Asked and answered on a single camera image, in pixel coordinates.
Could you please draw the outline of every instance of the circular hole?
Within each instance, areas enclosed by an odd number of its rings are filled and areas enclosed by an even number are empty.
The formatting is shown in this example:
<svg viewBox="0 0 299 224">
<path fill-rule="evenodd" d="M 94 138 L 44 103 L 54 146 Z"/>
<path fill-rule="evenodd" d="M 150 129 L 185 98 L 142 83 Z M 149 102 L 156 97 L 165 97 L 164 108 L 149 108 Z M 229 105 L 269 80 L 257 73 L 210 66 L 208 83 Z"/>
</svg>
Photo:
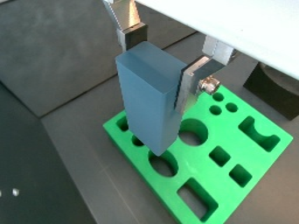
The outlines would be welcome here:
<svg viewBox="0 0 299 224">
<path fill-rule="evenodd" d="M 160 157 L 149 152 L 148 161 L 154 171 L 164 177 L 172 177 L 177 173 L 177 163 L 173 155 L 168 151 Z"/>
<path fill-rule="evenodd" d="M 14 188 L 13 189 L 13 196 L 17 197 L 18 196 L 18 193 L 20 193 L 18 189 Z"/>
<path fill-rule="evenodd" d="M 222 94 L 220 93 L 216 93 L 212 95 L 212 99 L 216 101 L 216 102 L 221 102 L 224 100 L 224 96 Z"/>
<path fill-rule="evenodd" d="M 136 138 L 136 136 L 132 136 L 132 143 L 134 146 L 142 146 L 142 142 Z"/>
<path fill-rule="evenodd" d="M 122 130 L 128 130 L 128 125 L 126 125 L 126 118 L 122 117 L 117 122 L 116 122 L 117 127 Z"/>
<path fill-rule="evenodd" d="M 178 137 L 188 145 L 204 144 L 208 139 L 208 129 L 200 121 L 186 119 L 181 121 Z"/>
<path fill-rule="evenodd" d="M 221 112 L 220 107 L 218 107 L 218 106 L 210 106 L 210 107 L 209 107 L 209 112 L 210 112 L 214 116 L 217 116 L 217 115 L 220 114 L 220 112 Z"/>
<path fill-rule="evenodd" d="M 225 106 L 226 110 L 232 113 L 235 113 L 239 110 L 239 107 L 235 103 L 229 102 Z"/>
</svg>

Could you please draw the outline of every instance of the green shape sorter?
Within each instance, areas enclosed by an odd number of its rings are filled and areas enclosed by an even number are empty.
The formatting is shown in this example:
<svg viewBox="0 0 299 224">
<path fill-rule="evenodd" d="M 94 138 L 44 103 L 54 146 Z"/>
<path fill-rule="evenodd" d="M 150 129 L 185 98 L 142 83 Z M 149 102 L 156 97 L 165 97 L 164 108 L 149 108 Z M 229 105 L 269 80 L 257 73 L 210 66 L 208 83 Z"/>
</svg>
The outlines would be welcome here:
<svg viewBox="0 0 299 224">
<path fill-rule="evenodd" d="M 180 223 L 222 223 L 276 161 L 292 137 L 224 87 L 201 94 L 181 119 L 180 132 L 192 132 L 200 145 L 178 137 L 160 159 L 172 167 L 165 177 L 152 167 L 153 153 L 126 127 L 122 111 L 104 128 L 154 194 Z M 184 197 L 190 189 L 204 214 L 196 215 Z"/>
</svg>

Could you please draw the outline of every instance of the blue block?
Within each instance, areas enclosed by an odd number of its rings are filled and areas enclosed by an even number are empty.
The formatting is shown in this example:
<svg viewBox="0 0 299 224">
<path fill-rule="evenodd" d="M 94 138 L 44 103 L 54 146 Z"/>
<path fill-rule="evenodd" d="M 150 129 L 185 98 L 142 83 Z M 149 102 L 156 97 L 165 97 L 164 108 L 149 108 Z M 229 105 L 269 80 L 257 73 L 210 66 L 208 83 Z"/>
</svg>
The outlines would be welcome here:
<svg viewBox="0 0 299 224">
<path fill-rule="evenodd" d="M 173 103 L 184 67 L 148 42 L 116 57 L 128 128 L 156 156 L 177 137 L 182 117 Z"/>
</svg>

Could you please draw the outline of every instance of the metal bracket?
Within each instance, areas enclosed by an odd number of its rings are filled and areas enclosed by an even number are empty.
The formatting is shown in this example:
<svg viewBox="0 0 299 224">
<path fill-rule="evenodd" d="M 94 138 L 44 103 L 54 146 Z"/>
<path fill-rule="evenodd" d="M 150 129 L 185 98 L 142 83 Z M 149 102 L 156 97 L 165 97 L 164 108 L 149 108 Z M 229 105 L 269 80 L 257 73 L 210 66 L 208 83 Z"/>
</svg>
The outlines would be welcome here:
<svg viewBox="0 0 299 224">
<path fill-rule="evenodd" d="M 117 43 L 122 51 L 146 41 L 146 25 L 140 22 L 134 0 L 102 0 L 116 26 Z"/>
<path fill-rule="evenodd" d="M 236 58 L 235 49 L 217 41 L 214 38 L 205 38 L 200 56 L 182 70 L 181 82 L 177 91 L 174 110 L 182 114 L 196 103 L 201 92 L 212 95 L 220 82 L 212 75 Z"/>
</svg>

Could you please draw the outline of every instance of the black object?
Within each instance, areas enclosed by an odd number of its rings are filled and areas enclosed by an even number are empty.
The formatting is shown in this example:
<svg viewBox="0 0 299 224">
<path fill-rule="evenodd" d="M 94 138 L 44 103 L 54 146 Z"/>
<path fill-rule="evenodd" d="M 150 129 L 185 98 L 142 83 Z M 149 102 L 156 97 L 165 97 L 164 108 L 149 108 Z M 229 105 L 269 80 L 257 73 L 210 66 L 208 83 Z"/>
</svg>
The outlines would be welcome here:
<svg viewBox="0 0 299 224">
<path fill-rule="evenodd" d="M 269 66 L 256 64 L 244 88 L 255 94 L 288 120 L 299 115 L 299 80 Z"/>
</svg>

